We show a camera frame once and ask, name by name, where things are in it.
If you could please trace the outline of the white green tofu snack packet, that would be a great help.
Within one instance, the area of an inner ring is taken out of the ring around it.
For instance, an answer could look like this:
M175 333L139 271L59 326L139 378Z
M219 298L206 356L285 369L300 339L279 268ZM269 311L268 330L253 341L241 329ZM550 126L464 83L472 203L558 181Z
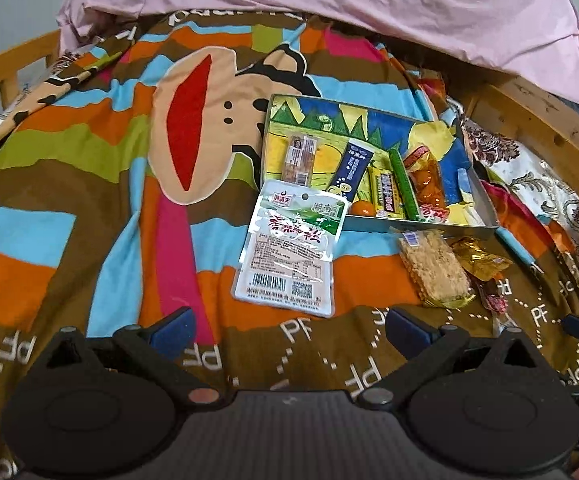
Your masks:
M240 254L233 297L333 316L334 252L349 206L336 194L265 181Z

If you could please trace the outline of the blue calcium tablet box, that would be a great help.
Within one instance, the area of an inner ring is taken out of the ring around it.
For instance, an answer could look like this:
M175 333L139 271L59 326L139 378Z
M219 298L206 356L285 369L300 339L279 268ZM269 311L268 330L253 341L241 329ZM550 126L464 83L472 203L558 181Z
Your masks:
M359 142L350 140L326 191L343 196L345 200L353 203L373 155L374 152L371 148L366 148Z

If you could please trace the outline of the gold foil snack packet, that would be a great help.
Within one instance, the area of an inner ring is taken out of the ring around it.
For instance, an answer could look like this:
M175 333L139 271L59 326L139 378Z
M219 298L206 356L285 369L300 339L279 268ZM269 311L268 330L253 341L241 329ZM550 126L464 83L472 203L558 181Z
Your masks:
M450 247L463 269L480 282L493 280L512 264L509 258L487 252L475 238L452 240Z

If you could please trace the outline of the wooden bed rail right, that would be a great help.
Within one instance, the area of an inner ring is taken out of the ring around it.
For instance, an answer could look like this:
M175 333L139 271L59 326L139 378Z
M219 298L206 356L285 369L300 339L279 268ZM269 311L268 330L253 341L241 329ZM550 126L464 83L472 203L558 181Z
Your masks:
M579 195L579 114L521 77L477 76L451 90L483 128L521 141Z

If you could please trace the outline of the wooden bed rail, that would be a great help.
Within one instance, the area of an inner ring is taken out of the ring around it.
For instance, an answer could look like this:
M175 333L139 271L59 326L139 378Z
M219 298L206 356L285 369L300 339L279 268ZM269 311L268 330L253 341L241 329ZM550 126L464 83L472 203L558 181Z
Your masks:
M59 32L53 30L0 53L0 97L8 107L19 93L20 70L42 60L46 68L58 58Z
M521 141L579 195L579 114L521 77L477 76L451 90L483 128Z

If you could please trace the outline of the yellow purple snack packet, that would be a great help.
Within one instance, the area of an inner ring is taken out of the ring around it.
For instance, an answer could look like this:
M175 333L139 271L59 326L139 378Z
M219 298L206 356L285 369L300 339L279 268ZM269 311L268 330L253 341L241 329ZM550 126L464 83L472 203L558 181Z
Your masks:
M377 218L404 220L404 207L393 173L388 169L370 166L370 189Z

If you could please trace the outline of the green stick snack packet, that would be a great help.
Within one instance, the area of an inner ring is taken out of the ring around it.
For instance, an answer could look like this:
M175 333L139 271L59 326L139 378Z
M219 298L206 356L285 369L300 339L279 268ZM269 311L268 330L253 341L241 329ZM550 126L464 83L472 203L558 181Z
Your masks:
M421 213L419 212L419 204L417 203L413 186L410 181L407 170L404 167L404 162L397 148L390 148L388 151L390 164L393 166L393 174L395 175L399 192L402 198L405 215L409 220L421 220Z

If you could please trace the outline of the orange pickled snack pouch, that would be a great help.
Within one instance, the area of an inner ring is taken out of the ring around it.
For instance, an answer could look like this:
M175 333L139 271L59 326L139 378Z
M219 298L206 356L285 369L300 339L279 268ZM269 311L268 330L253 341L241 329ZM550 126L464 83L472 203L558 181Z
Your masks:
M427 222L445 223L450 209L443 191L440 167L431 150L426 145L419 145L409 151L403 163L419 206L419 215Z

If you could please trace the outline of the small orange mandarin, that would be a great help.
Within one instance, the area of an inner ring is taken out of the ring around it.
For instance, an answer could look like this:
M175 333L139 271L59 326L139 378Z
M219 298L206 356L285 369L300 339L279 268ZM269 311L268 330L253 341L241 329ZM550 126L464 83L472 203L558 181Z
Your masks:
M373 203L368 200L356 200L350 206L349 214L352 214L352 216L374 218L376 216L376 208Z

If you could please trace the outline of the brown nut bar packet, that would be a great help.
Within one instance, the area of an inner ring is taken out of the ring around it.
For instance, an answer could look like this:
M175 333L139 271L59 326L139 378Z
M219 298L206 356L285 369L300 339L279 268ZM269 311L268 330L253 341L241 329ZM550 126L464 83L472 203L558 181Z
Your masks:
M318 140L309 134L293 134L288 139L280 178L299 186L309 188L311 184Z

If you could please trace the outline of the wooden bed rail left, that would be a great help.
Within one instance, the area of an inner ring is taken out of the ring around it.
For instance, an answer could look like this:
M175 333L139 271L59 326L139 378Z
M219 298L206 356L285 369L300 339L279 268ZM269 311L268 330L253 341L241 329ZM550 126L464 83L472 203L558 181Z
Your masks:
M53 30L0 53L0 97L8 107L19 93L20 70L42 60L46 68L58 58L59 32Z

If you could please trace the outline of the metal tray with dinosaur drawing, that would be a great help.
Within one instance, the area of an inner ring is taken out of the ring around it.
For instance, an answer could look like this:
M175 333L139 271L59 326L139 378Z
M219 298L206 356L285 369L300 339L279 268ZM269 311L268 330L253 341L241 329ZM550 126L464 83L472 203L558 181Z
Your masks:
M314 96L276 94L268 104L265 118L262 181L282 180L280 174L288 139L293 134L309 134L318 140L309 188L324 192L327 192L327 185L350 140L373 150L370 166L388 169L392 173L393 166L388 154L390 148L397 148L404 160L413 148L426 145L437 159L450 209L445 223L427 222L422 217L419 221L409 220L407 216L404 220L359 217L348 212L344 223L347 230L385 232L390 228L429 228L440 229L451 236L488 237L498 229L497 213L468 159L458 125L447 125L442 120L418 122L382 110ZM372 201L367 171L355 195L356 200Z

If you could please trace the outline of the floral satin pillow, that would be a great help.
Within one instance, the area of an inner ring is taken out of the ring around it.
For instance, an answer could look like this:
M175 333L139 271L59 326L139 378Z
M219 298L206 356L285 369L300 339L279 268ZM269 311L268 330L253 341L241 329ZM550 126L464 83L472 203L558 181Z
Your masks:
M469 118L462 129L475 157L543 223L559 225L556 238L579 272L579 194L542 158L518 140L487 130Z

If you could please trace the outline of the rice crisp cake packet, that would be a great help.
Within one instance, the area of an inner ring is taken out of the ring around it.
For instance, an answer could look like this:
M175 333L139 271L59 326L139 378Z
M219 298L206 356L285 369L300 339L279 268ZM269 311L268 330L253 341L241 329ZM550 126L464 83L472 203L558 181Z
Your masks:
M404 268L425 306L462 309L474 299L463 266L440 231L401 233L398 246Z

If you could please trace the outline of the small red candy packet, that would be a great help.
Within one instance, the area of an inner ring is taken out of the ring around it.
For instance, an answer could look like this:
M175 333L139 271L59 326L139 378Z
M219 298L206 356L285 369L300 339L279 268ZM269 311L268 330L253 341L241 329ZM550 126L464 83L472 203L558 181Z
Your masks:
M509 310L509 303L505 296L499 291L498 284L495 280L483 282L475 279L475 286L483 307L492 312L494 315L503 315Z

